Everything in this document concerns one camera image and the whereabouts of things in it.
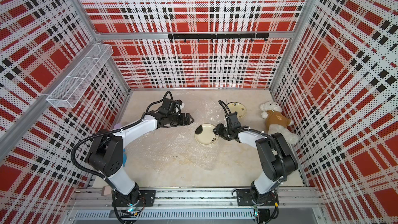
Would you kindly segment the cream plate black spot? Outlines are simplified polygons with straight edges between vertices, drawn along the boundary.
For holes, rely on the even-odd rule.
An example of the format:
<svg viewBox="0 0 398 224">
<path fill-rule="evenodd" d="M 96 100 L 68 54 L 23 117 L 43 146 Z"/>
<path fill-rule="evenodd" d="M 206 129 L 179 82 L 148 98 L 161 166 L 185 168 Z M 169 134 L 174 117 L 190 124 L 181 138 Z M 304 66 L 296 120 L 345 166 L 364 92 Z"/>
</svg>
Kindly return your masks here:
<svg viewBox="0 0 398 224">
<path fill-rule="evenodd" d="M 218 135 L 214 134 L 213 130 L 216 127 L 213 124 L 201 124 L 194 133 L 195 140 L 201 145 L 212 145 L 218 140 Z"/>
</svg>

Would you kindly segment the cream dinner plate black characters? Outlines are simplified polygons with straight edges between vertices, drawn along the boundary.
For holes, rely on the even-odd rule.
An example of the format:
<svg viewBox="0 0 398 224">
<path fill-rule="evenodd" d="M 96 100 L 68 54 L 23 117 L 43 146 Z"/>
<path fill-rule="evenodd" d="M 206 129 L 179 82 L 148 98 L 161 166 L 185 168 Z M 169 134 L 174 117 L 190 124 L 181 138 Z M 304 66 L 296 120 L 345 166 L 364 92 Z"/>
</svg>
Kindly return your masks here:
<svg viewBox="0 0 398 224">
<path fill-rule="evenodd" d="M 247 115 L 247 108 L 245 105 L 239 102 L 230 102 L 227 104 L 227 107 L 232 112 L 237 112 L 237 118 L 242 119 Z"/>
</svg>

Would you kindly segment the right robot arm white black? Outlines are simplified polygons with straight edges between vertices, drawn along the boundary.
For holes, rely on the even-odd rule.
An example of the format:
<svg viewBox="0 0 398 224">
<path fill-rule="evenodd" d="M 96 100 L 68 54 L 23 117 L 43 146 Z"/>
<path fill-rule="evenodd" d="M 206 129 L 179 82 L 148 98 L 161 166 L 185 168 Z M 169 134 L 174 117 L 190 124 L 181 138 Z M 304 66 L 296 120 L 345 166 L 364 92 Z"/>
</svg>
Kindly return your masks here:
<svg viewBox="0 0 398 224">
<path fill-rule="evenodd" d="M 250 199 L 254 205 L 278 203 L 276 189 L 298 169 L 298 162 L 281 133 L 267 134 L 241 125 L 237 112 L 232 112 L 222 100 L 218 103 L 225 113 L 226 123 L 219 123 L 213 133 L 226 140 L 249 145 L 258 152 L 262 173 L 250 186 Z"/>
</svg>

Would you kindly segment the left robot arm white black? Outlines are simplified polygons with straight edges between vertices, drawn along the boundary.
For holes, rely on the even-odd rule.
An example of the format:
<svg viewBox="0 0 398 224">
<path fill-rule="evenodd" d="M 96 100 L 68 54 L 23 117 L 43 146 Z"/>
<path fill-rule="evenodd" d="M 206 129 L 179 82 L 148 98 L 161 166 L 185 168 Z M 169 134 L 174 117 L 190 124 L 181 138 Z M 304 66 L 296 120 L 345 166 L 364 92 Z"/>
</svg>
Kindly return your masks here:
<svg viewBox="0 0 398 224">
<path fill-rule="evenodd" d="M 193 123 L 194 118 L 189 113 L 144 113 L 136 122 L 111 131 L 101 130 L 79 141 L 72 148 L 70 159 L 75 167 L 102 178 L 111 187 L 113 206 L 118 206 L 119 202 L 134 206 L 143 197 L 138 184 L 124 170 L 123 150 L 136 139 L 159 128 L 181 127 Z M 76 159 L 77 150 L 87 142 L 91 142 L 91 146 L 85 163 L 91 166 L 90 169 L 82 166 Z"/>
</svg>

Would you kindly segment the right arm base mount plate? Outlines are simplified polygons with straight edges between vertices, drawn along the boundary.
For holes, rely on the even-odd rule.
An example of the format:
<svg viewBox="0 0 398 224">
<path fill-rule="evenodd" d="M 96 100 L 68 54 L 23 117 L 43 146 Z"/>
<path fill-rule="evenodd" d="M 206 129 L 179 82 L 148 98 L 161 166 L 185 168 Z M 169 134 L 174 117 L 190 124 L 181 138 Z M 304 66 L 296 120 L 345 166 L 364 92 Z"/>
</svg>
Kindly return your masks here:
<svg viewBox="0 0 398 224">
<path fill-rule="evenodd" d="M 239 206 L 279 206 L 279 198 L 275 192 L 259 194 L 254 188 L 236 189 L 233 194 Z"/>
</svg>

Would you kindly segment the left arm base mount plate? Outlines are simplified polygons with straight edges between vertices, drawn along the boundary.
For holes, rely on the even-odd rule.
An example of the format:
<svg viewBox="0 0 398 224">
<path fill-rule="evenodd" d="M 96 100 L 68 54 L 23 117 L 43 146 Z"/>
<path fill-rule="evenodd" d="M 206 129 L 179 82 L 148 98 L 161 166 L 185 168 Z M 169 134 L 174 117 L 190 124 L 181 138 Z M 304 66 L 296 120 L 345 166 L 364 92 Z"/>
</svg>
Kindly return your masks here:
<svg viewBox="0 0 398 224">
<path fill-rule="evenodd" d="M 123 195 L 119 191 L 113 193 L 112 207 L 152 207 L 155 199 L 155 190 L 134 190 L 128 195 Z"/>
</svg>

